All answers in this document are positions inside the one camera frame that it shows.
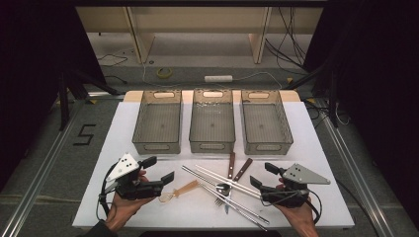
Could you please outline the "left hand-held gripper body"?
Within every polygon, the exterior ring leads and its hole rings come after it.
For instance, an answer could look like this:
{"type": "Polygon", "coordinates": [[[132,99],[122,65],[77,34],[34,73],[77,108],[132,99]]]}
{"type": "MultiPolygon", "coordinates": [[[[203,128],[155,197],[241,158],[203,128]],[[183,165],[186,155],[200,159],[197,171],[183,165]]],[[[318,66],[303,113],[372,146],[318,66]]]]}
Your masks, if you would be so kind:
{"type": "Polygon", "coordinates": [[[123,199],[154,198],[161,195],[164,187],[161,181],[143,182],[138,174],[140,161],[136,161],[130,153],[123,155],[112,166],[105,178],[105,193],[115,191],[123,199]]]}

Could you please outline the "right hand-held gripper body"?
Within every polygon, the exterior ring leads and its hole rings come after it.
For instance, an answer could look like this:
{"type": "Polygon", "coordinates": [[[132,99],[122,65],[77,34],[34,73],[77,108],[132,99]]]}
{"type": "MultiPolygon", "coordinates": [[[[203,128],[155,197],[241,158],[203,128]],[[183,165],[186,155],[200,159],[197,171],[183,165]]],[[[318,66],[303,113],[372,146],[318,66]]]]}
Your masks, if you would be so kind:
{"type": "Polygon", "coordinates": [[[261,188],[262,201],[270,204],[278,204],[293,208],[302,206],[308,199],[308,184],[330,185],[331,182],[317,173],[294,163],[289,168],[283,169],[279,174],[282,178],[284,187],[281,189],[263,186],[261,188]]]}

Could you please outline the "brown-handled metal fork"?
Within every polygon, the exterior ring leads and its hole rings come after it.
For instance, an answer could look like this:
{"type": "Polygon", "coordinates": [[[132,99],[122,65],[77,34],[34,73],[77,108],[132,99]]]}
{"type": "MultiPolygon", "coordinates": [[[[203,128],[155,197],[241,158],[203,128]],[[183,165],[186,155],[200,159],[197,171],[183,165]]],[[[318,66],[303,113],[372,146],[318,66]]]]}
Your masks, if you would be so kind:
{"type": "MultiPolygon", "coordinates": [[[[249,168],[253,160],[251,158],[248,158],[244,165],[241,167],[241,169],[238,171],[238,173],[234,176],[232,179],[233,182],[238,182],[239,179],[243,176],[244,172],[249,168]]],[[[218,198],[214,201],[216,205],[223,205],[223,202],[221,202],[218,198]]]]}

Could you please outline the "silver metal chopstick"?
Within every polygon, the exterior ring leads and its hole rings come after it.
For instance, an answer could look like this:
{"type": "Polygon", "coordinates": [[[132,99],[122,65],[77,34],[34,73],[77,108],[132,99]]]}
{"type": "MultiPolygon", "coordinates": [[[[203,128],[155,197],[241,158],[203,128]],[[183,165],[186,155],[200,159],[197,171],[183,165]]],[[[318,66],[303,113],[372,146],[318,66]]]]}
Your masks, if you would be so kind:
{"type": "MultiPolygon", "coordinates": [[[[207,185],[201,184],[201,187],[204,188],[206,191],[211,190],[212,192],[217,193],[218,195],[220,195],[220,193],[218,193],[214,189],[211,189],[207,185]]],[[[257,214],[256,212],[254,212],[254,211],[250,210],[249,208],[245,207],[244,205],[238,203],[237,201],[235,201],[233,199],[229,199],[228,201],[231,202],[232,204],[236,205],[238,208],[240,208],[243,212],[245,212],[246,214],[248,214],[249,216],[251,216],[253,219],[257,218],[257,219],[261,220],[265,224],[269,224],[270,223],[270,221],[268,219],[262,217],[261,215],[257,214]]]]}
{"type": "Polygon", "coordinates": [[[235,210],[237,213],[239,213],[241,216],[243,216],[244,218],[246,218],[248,221],[252,222],[254,225],[256,225],[257,227],[259,227],[260,229],[262,229],[263,231],[267,231],[267,229],[260,224],[258,221],[256,221],[255,219],[253,219],[251,216],[249,216],[248,214],[246,214],[245,212],[243,212],[240,208],[238,208],[236,205],[232,204],[231,202],[227,201],[225,199],[224,196],[222,195],[218,195],[217,193],[212,192],[211,190],[208,190],[213,196],[217,197],[221,202],[223,202],[224,204],[226,204],[227,206],[229,206],[230,208],[232,208],[233,210],[235,210]]]}

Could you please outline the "brown-handled metal knife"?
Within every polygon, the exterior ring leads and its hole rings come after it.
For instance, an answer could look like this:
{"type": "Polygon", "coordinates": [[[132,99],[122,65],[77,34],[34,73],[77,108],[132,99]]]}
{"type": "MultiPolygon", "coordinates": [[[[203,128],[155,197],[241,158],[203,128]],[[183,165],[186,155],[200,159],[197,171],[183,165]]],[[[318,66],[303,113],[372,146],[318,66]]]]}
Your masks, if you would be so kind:
{"type": "MultiPolygon", "coordinates": [[[[232,180],[234,164],[235,164],[235,153],[231,152],[230,155],[229,155],[229,164],[228,164],[228,173],[227,173],[227,179],[228,180],[232,180]]],[[[227,195],[226,195],[225,200],[229,200],[230,193],[231,193],[231,186],[228,185],[227,195]]],[[[228,214],[228,212],[229,212],[229,205],[228,204],[224,205],[224,211],[225,211],[226,214],[228,214]]]]}

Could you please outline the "clear grey plastic bin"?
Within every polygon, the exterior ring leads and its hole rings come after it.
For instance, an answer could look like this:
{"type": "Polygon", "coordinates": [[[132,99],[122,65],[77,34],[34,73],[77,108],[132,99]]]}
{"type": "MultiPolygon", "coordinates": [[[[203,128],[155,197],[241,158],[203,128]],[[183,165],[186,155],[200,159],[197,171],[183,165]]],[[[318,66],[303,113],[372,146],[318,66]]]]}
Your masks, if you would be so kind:
{"type": "Polygon", "coordinates": [[[181,151],[182,92],[144,91],[131,142],[140,155],[181,151]]]}
{"type": "Polygon", "coordinates": [[[232,91],[196,89],[189,132],[191,151],[228,154],[235,140],[232,91]]]}
{"type": "Polygon", "coordinates": [[[293,135],[278,90],[242,90],[241,117],[246,155],[286,155],[293,135]]]}

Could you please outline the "person's left hand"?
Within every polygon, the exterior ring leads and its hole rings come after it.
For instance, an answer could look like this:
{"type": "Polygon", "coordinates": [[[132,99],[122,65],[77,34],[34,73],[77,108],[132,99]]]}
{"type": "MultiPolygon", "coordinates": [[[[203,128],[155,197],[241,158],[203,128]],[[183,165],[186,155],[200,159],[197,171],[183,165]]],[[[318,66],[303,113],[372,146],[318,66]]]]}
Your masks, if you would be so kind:
{"type": "Polygon", "coordinates": [[[112,232],[117,233],[144,205],[151,201],[153,197],[129,200],[115,194],[105,225],[112,232]]]}

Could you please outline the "person's right hand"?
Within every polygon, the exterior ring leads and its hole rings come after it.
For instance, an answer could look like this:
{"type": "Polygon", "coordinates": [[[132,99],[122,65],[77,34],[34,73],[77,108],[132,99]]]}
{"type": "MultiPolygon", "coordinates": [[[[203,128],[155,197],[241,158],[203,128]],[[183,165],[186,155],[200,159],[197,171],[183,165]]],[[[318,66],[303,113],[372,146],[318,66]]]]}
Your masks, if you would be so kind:
{"type": "Polygon", "coordinates": [[[275,208],[285,216],[299,237],[319,237],[314,224],[312,209],[308,203],[293,208],[276,204],[275,208]]]}

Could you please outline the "white table board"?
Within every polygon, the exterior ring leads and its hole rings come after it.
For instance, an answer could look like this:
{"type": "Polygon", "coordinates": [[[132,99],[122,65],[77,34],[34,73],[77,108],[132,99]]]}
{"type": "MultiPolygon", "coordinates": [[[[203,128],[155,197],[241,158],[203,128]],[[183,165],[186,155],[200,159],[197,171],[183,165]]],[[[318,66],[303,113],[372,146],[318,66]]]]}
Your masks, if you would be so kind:
{"type": "MultiPolygon", "coordinates": [[[[330,181],[328,185],[309,187],[312,190],[310,196],[313,205],[322,209],[317,226],[352,227],[353,218],[335,182],[305,105],[302,102],[286,102],[284,107],[293,135],[291,149],[285,156],[255,156],[253,163],[240,179],[240,184],[248,187],[249,178],[253,176],[264,185],[273,187],[278,183],[278,177],[265,170],[265,163],[271,162],[285,169],[298,163],[330,181]]],[[[131,143],[138,110],[138,103],[118,105],[89,185],[74,218],[75,227],[87,229],[104,216],[104,211],[97,206],[97,199],[111,165],[126,152],[131,153],[137,160],[141,158],[131,143]]],[[[223,177],[227,172],[227,155],[193,154],[190,151],[191,111],[190,105],[183,106],[184,138],[181,153],[173,156],[161,155],[157,164],[147,169],[147,177],[150,180],[158,180],[170,172],[175,173],[174,181],[164,188],[166,192],[179,188],[195,178],[184,171],[184,167],[196,170],[201,166],[223,177]]],[[[141,230],[255,230],[257,228],[236,211],[225,212],[221,206],[214,203],[214,200],[215,197],[203,188],[195,188],[166,203],[156,199],[143,207],[126,225],[141,230]]]]}

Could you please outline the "black tripod stand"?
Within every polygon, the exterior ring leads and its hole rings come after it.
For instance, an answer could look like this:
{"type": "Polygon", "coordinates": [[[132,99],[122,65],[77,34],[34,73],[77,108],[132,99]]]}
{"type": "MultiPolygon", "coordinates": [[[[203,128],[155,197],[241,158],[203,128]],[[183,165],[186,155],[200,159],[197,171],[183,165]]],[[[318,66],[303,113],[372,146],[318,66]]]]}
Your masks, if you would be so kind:
{"type": "Polygon", "coordinates": [[[89,94],[84,87],[85,84],[93,84],[95,87],[113,96],[122,95],[120,92],[80,70],[66,70],[58,77],[58,96],[60,102],[60,130],[64,130],[70,120],[69,100],[67,92],[71,92],[76,100],[86,100],[89,94]]]}
{"type": "Polygon", "coordinates": [[[324,92],[328,98],[328,117],[332,124],[338,126],[338,116],[337,116],[337,74],[333,63],[329,60],[326,60],[321,66],[312,72],[304,75],[296,82],[292,82],[286,87],[286,90],[293,90],[302,86],[309,81],[315,79],[315,85],[313,87],[313,94],[317,92],[324,92]]]}

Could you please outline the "yellow tape roll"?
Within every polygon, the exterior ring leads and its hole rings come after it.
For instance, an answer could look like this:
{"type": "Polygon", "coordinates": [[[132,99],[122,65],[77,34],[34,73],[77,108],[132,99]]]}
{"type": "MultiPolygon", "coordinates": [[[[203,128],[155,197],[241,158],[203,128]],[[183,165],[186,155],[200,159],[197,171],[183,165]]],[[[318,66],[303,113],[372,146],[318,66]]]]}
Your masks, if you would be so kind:
{"type": "Polygon", "coordinates": [[[171,68],[162,67],[156,71],[156,75],[160,79],[168,79],[172,76],[173,71],[171,68]]]}

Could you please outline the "white power strip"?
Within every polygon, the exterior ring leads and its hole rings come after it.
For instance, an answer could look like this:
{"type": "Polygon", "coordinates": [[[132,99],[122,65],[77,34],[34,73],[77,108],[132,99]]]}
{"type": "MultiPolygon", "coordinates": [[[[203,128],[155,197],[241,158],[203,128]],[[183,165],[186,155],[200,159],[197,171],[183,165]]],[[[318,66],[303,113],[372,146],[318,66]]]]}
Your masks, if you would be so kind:
{"type": "Polygon", "coordinates": [[[231,75],[207,75],[204,80],[207,83],[229,83],[233,81],[233,77],[231,75]]]}

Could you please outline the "black curtain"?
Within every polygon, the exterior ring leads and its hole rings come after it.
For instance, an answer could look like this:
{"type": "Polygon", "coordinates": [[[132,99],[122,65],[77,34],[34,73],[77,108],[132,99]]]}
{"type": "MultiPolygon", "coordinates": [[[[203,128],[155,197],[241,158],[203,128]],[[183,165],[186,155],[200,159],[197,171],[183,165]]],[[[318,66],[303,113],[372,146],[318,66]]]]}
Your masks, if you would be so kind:
{"type": "Polygon", "coordinates": [[[419,0],[326,0],[304,66],[327,62],[337,98],[419,230],[419,0]]]}
{"type": "Polygon", "coordinates": [[[59,0],[0,0],[0,191],[37,135],[59,78],[104,74],[73,6],[59,0]]]}

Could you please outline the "beige wooden shelf unit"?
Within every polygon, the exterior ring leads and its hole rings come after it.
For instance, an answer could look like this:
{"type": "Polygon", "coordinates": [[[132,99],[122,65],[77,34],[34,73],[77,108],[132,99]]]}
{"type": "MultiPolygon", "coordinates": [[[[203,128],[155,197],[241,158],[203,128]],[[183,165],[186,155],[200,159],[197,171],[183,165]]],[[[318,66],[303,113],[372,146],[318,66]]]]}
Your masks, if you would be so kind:
{"type": "Polygon", "coordinates": [[[295,20],[298,35],[315,32],[321,7],[78,7],[88,33],[129,33],[137,61],[144,62],[157,33],[246,34],[253,61],[262,62],[268,34],[283,34],[295,20]]]}

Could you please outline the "aluminium floor rail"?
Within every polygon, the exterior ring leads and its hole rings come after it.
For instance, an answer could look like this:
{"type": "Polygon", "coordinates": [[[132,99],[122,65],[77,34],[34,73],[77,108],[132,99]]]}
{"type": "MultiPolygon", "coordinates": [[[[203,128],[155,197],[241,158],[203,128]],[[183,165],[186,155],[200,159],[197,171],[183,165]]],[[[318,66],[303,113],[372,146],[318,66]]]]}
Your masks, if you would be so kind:
{"type": "Polygon", "coordinates": [[[367,217],[371,220],[373,227],[377,231],[377,236],[394,237],[394,233],[385,218],[384,212],[379,206],[378,201],[361,173],[359,166],[356,164],[354,156],[342,133],[337,127],[338,122],[333,119],[336,115],[335,112],[332,112],[333,107],[330,104],[327,104],[323,99],[317,100],[316,104],[319,107],[328,107],[327,116],[324,116],[325,126],[348,170],[349,176],[360,197],[360,202],[364,205],[367,217]]]}
{"type": "Polygon", "coordinates": [[[7,221],[5,229],[0,232],[1,237],[17,237],[19,235],[84,104],[84,101],[76,101],[73,104],[67,124],[58,132],[27,190],[19,198],[18,205],[7,221]]]}

